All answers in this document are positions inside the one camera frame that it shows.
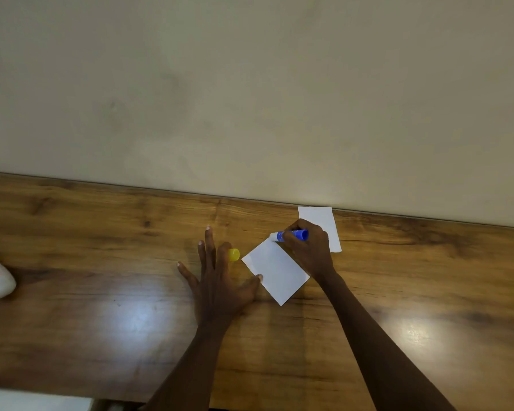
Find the table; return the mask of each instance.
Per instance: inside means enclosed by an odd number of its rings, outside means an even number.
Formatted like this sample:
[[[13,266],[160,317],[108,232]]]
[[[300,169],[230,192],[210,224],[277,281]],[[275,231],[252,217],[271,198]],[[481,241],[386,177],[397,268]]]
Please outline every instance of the table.
[[[514,228],[336,210],[335,266],[461,410],[514,410]],[[0,387],[146,401],[195,330],[175,264],[210,224],[243,255],[296,206],[0,174]],[[237,262],[232,274],[250,276]],[[261,288],[221,347],[212,406],[372,410],[336,314],[309,280]]]

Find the hand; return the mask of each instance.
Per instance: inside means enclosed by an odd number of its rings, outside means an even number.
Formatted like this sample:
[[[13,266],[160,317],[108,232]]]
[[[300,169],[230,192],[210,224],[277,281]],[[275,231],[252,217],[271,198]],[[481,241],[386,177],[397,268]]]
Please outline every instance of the hand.
[[[295,238],[291,231],[296,229],[308,229],[308,240],[300,241]],[[293,252],[302,268],[316,281],[336,273],[329,253],[327,232],[318,225],[298,219],[284,231],[283,238],[286,247]]]
[[[233,317],[254,300],[262,276],[257,275],[237,287],[228,274],[228,250],[232,245],[225,242],[215,251],[213,232],[209,226],[204,237],[205,244],[204,241],[198,242],[202,264],[200,280],[182,262],[177,263],[177,268],[192,290],[198,326],[211,323],[224,326],[226,330]]]

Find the forearm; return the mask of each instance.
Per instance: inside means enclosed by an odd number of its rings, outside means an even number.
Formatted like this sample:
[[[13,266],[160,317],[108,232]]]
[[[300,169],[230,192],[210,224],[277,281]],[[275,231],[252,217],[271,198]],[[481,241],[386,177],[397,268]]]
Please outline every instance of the forearm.
[[[219,348],[228,325],[198,327],[192,343],[144,411],[207,411]]]
[[[335,309],[378,411],[454,410],[381,329],[336,272],[318,283]]]

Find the white paper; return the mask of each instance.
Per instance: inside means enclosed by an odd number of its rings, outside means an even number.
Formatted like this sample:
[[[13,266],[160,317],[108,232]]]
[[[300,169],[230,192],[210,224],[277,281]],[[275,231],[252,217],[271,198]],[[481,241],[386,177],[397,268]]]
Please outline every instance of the white paper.
[[[341,252],[341,241],[335,225],[333,210],[331,207],[322,206],[300,206],[299,217],[321,226],[329,236],[329,252]]]
[[[282,305],[308,280],[308,274],[274,241],[266,239],[242,258],[262,285]]]

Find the yellow cap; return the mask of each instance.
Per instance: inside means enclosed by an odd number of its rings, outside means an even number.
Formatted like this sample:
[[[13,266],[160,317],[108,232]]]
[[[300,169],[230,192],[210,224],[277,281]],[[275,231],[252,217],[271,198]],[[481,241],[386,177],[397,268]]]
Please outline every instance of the yellow cap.
[[[240,259],[240,251],[236,248],[231,248],[228,250],[228,260],[230,262],[238,261]]]

